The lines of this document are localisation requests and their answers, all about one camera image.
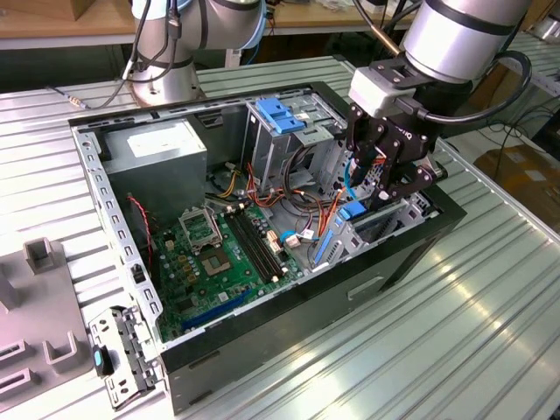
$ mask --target desk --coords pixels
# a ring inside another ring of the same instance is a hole
[[[0,50],[60,46],[100,46],[130,44],[134,19],[126,0],[96,0],[75,22],[5,10],[0,16]],[[381,13],[373,19],[381,22]],[[275,35],[368,31],[354,7],[332,11],[318,3],[276,7]],[[402,25],[409,25],[405,18]]]
[[[324,81],[349,101],[352,72],[322,57],[199,80],[209,97]],[[114,86],[65,90],[94,106]],[[125,88],[109,111],[134,107]],[[88,322],[130,300],[67,127],[85,114],[47,90],[0,94],[0,253],[62,241]],[[449,173],[439,186],[467,211],[458,227],[395,288],[177,419],[549,418],[560,403],[560,238],[443,142],[435,158]],[[118,418],[172,419],[169,406],[158,388]],[[38,417],[116,415],[92,370],[2,414]]]

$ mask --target motherboard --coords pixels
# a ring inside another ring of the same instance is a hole
[[[302,277],[290,251],[274,237],[256,206],[219,214],[195,209],[154,234],[162,340],[174,340]]]

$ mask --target black ram slot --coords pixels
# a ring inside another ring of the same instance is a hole
[[[280,267],[280,264],[272,254],[270,248],[263,242],[249,218],[245,214],[240,214],[239,222],[241,223],[242,229],[247,231],[251,236],[251,241],[258,247],[259,253],[265,258],[265,262],[274,273],[273,276],[277,276],[278,278],[282,277],[284,275],[282,267]]]
[[[263,243],[245,214],[227,215],[226,222],[265,283],[270,283],[273,276],[280,278],[284,275],[272,251]]]
[[[240,243],[241,248],[245,251],[247,258],[251,261],[253,266],[258,271],[259,276],[265,282],[268,282],[271,279],[270,272],[267,270],[266,266],[259,260],[258,254],[246,238],[246,235],[243,233],[242,228],[239,226],[239,221],[232,215],[226,216],[226,223],[233,232],[235,238]]]

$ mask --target slotted aluminum surface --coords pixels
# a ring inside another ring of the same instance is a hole
[[[547,44],[528,33],[517,34],[509,50],[526,54],[533,65],[532,82],[550,95],[560,95],[560,44]],[[503,64],[510,69],[521,72],[519,63],[504,59]]]
[[[352,70],[317,58],[199,77],[211,96],[326,81],[347,99]],[[95,105],[113,86],[68,90]],[[123,91],[111,108],[134,106]],[[42,235],[62,241],[89,321],[128,299],[66,126],[80,112],[44,90],[0,96],[0,252]],[[554,411],[560,241],[452,150],[440,145],[436,158],[449,172],[441,187],[468,212],[458,228],[393,290],[181,418],[546,418]],[[93,371],[3,413],[5,419],[83,416],[172,414],[162,390],[114,414]]]

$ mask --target green circuit board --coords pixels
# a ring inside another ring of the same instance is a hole
[[[258,207],[245,210],[255,229],[271,229]],[[164,342],[174,340],[184,333],[185,322],[208,316],[209,321],[216,316],[231,311],[233,307],[245,305],[271,293],[301,277],[296,261],[284,251],[283,258],[274,256],[285,273],[276,283],[263,281],[248,259],[240,242],[228,226],[224,215],[214,216],[222,235],[218,248],[206,247],[195,255],[189,246],[185,231],[179,222],[165,231],[167,239],[174,237],[172,249],[165,245],[164,233],[154,234],[153,239],[160,253],[159,286],[157,294],[163,304],[163,313],[158,318],[159,331]],[[206,234],[208,227],[204,217],[189,220],[188,228],[193,232]],[[262,242],[268,246],[266,238]],[[212,310],[220,311],[231,305],[227,311],[211,316]]]

